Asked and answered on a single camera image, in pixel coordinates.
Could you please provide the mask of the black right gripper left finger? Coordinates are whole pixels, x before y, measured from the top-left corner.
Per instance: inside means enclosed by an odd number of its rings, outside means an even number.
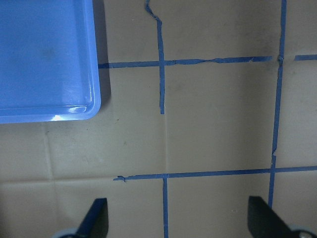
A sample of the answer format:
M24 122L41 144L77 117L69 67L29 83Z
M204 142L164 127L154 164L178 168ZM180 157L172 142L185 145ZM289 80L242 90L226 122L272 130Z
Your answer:
M75 238L106 238L108 234L108 206L106 198L94 200L82 223L77 229Z

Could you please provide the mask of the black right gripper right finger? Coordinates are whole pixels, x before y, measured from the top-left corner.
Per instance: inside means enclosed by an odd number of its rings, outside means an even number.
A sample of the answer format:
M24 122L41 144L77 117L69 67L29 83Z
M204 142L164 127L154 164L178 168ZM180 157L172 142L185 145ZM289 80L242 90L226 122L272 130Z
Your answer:
M260 196L248 200L248 230L253 238L299 238L301 230L291 230Z

